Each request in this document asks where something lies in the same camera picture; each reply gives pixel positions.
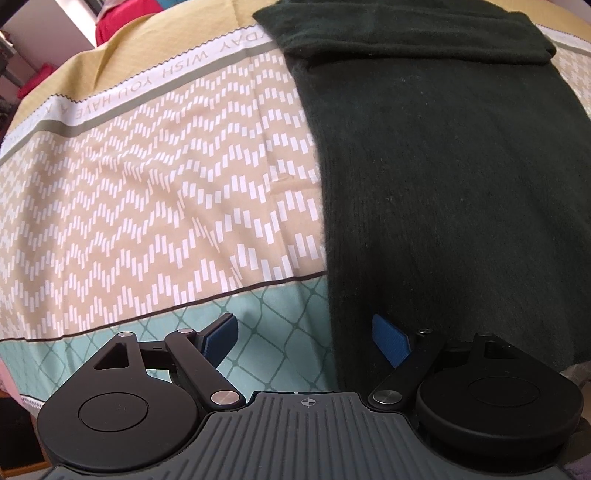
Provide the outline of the red clothes pile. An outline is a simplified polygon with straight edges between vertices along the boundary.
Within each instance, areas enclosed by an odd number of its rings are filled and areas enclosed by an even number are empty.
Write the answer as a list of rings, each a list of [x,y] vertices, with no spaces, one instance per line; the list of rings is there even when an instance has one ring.
[[[51,76],[57,67],[51,63],[43,63],[39,71],[35,73],[18,91],[17,98],[23,100],[32,90]]]

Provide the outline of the patterned yellow beige bedspread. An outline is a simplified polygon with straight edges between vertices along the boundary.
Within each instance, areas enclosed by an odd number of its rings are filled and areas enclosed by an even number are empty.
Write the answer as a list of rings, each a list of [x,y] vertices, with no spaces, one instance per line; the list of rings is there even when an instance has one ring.
[[[39,406],[116,333],[239,319],[223,375],[334,385],[318,166],[256,1],[138,20],[28,97],[1,146],[1,385]]]

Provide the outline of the red bed sheet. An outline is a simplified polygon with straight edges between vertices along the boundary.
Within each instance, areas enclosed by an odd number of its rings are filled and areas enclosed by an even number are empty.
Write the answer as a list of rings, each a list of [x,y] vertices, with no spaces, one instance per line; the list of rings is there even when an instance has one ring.
[[[128,23],[163,11],[156,0],[104,1],[95,22],[95,41],[100,46]]]

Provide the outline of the dark green knit sweater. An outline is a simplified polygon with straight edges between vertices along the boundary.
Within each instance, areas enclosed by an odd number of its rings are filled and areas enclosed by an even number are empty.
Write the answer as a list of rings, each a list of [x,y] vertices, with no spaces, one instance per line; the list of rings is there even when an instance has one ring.
[[[486,1],[280,1],[256,22],[322,183],[339,387],[386,374],[372,320],[590,358],[590,120],[523,13]]]

